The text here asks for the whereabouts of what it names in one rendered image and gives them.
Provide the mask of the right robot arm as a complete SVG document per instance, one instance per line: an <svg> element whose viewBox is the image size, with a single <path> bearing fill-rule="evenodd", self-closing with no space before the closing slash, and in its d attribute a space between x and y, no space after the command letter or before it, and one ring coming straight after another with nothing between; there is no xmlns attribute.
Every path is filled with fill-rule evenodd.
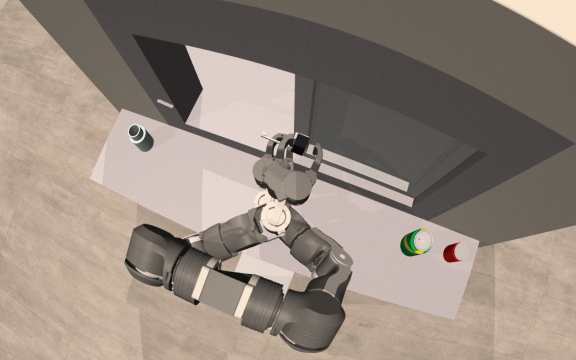
<svg viewBox="0 0 576 360"><path fill-rule="evenodd" d="M338 242L317 227L311 228L289 203L290 223L279 239L290 254L311 272L305 291L253 274L242 293L234 317L242 326L281 339L301 353L321 353L329 348L345 321L342 301L351 280L351 256ZM333 273L332 273L333 272ZM285 298L284 298L285 296ZM282 300L283 299L283 300Z"/></svg>

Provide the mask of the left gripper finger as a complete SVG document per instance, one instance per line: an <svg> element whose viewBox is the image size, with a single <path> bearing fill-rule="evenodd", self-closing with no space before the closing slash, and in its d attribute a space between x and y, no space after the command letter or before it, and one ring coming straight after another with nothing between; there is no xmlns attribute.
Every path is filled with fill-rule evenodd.
<svg viewBox="0 0 576 360"><path fill-rule="evenodd" d="M314 156L316 155L317 157L315 158L312 166L310 167L310 170L309 171L306 170L305 173L307 174L308 177L310 177L312 186L314 186L314 183L317 181L317 173L320 168L320 165L322 164L323 159L322 145L317 142L317 144L314 145L312 154Z"/></svg>
<svg viewBox="0 0 576 360"><path fill-rule="evenodd" d="M277 151L276 151L276 155L275 155L275 160L274 160L274 161L277 161L278 163L281 163L281 162L284 161L285 149L286 149L286 147L287 147L288 145L289 145L290 147L292 147L292 146L294 145L294 136L295 136L295 135L294 135L293 133L290 133L290 134L286 135L286 136L281 140L281 142L280 142L279 145L278 145L278 149L277 149ZM273 161L273 162L274 162L274 161ZM273 162L272 162L272 163L273 163ZM271 163L271 164L272 164L272 163Z"/></svg>

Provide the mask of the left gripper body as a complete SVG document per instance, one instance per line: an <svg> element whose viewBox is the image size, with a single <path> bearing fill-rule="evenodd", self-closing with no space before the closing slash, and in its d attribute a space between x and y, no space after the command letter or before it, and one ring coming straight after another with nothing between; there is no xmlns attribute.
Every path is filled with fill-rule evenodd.
<svg viewBox="0 0 576 360"><path fill-rule="evenodd" d="M310 177L302 171L292 171L286 161L274 161L262 174L262 184L274 199L278 199L275 208L267 212L270 225L279 226L285 221L282 212L285 203L300 206L307 202L313 189Z"/></svg>

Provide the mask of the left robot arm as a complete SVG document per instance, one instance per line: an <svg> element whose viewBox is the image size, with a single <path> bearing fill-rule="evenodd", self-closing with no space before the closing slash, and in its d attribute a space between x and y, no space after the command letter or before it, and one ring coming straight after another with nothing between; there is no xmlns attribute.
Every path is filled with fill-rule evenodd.
<svg viewBox="0 0 576 360"><path fill-rule="evenodd" d="M291 214L285 205L282 224L273 226L266 219L275 205L275 200L269 200L226 223L214 224L184 238L141 224L132 231L125 266L136 280L154 287L164 286L174 296L196 306L210 269L221 271L222 262L238 256L238 252L288 234ZM270 239L262 235L260 219L266 231L278 235Z"/></svg>

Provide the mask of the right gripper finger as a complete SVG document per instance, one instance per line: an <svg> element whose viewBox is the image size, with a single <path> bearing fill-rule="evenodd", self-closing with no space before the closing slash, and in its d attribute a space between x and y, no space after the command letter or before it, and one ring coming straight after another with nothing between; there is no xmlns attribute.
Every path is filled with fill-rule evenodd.
<svg viewBox="0 0 576 360"><path fill-rule="evenodd" d="M287 134L282 134L282 139L285 138L285 136L287 136ZM291 152L291 148L286 147L286 159L289 160L289 162L294 162L293 161L293 152Z"/></svg>
<svg viewBox="0 0 576 360"><path fill-rule="evenodd" d="M282 133L278 133L275 134L275 136L272 137L272 139L274 139L275 141L282 141ZM270 141L267 143L266 146L266 151L265 151L265 155L262 158L270 158L271 160L274 160L274 148L277 145L277 143Z"/></svg>

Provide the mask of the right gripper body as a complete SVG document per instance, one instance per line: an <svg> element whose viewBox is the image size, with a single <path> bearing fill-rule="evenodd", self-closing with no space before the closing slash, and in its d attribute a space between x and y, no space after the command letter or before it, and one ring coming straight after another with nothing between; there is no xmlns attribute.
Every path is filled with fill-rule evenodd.
<svg viewBox="0 0 576 360"><path fill-rule="evenodd" d="M270 158L262 158L259 159L257 162L254 163L253 166L253 176L254 176L254 180L256 181L256 184L262 188L265 189L265 196L261 197L259 199L259 205L262 205L270 200L275 200L274 198L272 198L270 196L270 194L268 193L267 187L263 186L262 183L262 174L265 172L265 170L272 164L274 160L270 159ZM294 166L294 162L290 162L290 160L288 160L287 158L284 158L283 161L287 162L290 165L290 170L291 171L295 171L295 166Z"/></svg>

